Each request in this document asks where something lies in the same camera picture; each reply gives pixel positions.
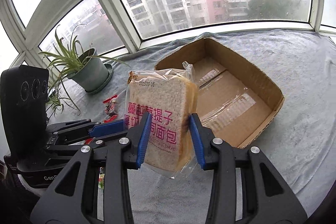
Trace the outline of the red clear snack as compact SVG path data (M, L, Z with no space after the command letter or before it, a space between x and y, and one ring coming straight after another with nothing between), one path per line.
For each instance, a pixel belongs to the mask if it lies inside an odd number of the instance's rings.
M115 112L115 104L117 102L118 95L115 94L111 96L110 98L106 99L103 101L103 104L105 106L104 108L104 113L105 113L105 118L104 118L104 123L109 123L114 121L118 114Z

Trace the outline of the packaged toast bread slice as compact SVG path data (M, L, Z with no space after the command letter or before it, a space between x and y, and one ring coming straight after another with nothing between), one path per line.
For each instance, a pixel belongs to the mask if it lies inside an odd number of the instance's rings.
M127 79L124 123L139 124L151 114L149 142L144 162L152 170L176 178L187 171L194 157L189 116L197 109L199 87L194 67L130 71Z

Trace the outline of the spider plant in green pot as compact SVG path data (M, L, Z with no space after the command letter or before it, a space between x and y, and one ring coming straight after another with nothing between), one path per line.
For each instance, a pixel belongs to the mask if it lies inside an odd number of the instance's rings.
M53 92L46 105L52 110L52 116L55 116L57 112L62 113L66 105L80 113L81 110L67 91L64 80L72 80L87 93L94 94L101 91L113 76L105 66L104 60L123 65L127 65L127 63L115 57L99 55L96 48L85 51L80 40L74 34L71 34L70 42L66 44L63 43L64 38L60 38L56 32L54 37L56 40L55 51L39 52L39 55L44 59L51 59L48 68L61 68L58 77L50 86Z

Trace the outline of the grey fleece blanket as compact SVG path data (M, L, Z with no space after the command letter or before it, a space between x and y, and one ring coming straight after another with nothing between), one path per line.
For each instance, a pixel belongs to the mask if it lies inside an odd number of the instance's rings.
M119 94L117 112L128 124L153 109L145 162L130 173L137 223L203 223L211 172L195 168L176 178L164 172L178 159L166 141L166 121L180 107L176 88L127 83L128 71L194 67L200 88L197 113L205 127L234 147L259 146L289 184L306 213L319 207L335 180L335 38L313 32L266 31L204 34L149 47L114 64L96 95L67 80L79 111L65 108L52 122L103 118L102 101Z

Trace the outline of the brown cardboard box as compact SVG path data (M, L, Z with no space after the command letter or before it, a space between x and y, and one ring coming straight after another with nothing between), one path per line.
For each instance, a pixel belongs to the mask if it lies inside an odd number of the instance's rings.
M263 71L213 38L180 47L155 69L181 69L184 61L194 67L202 125L233 147L250 145L284 103L281 89Z

